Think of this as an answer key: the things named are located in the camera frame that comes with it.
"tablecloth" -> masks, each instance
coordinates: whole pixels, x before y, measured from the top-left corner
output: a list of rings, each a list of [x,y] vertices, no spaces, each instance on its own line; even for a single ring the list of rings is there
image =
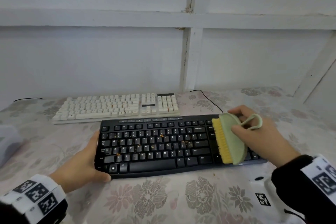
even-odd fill
[[[204,94],[224,112],[246,104],[270,117],[298,151],[323,154],[335,166],[336,125],[324,122],[279,87]],[[182,116],[220,113],[200,91],[176,96]],[[0,112],[0,124],[14,125],[25,139],[0,169],[1,194],[37,173],[53,172],[83,149],[99,129],[99,122],[53,125],[51,119],[64,100],[17,101]],[[286,206],[277,201],[269,179],[274,168],[267,162],[88,184],[67,195],[68,213],[75,223],[88,224],[303,223],[300,218],[283,213]],[[255,181],[256,177],[264,179]],[[262,194],[273,205],[267,205]]]

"keyboard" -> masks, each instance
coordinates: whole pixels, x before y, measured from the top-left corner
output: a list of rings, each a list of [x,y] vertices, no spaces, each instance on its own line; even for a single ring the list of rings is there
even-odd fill
[[[231,167],[222,163],[212,118],[218,114],[103,120],[95,168],[117,179]],[[248,149],[240,165],[265,162]]]
[[[119,120],[124,116],[178,116],[179,106],[174,93],[127,94],[67,98],[52,119],[53,124]]]

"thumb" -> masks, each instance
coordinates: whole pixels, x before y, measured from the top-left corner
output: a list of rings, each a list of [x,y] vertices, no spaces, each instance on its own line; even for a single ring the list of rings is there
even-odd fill
[[[93,182],[109,182],[111,181],[111,175],[95,170]]]
[[[231,127],[232,133],[239,137],[244,143],[248,142],[253,137],[253,132],[243,128],[240,125],[233,125]]]

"black keyboard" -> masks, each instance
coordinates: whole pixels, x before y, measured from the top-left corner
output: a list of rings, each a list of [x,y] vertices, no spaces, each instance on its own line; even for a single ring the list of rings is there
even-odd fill
[[[95,168],[117,179],[231,167],[222,163],[212,118],[218,115],[103,120]],[[249,149],[240,165],[265,162]]]

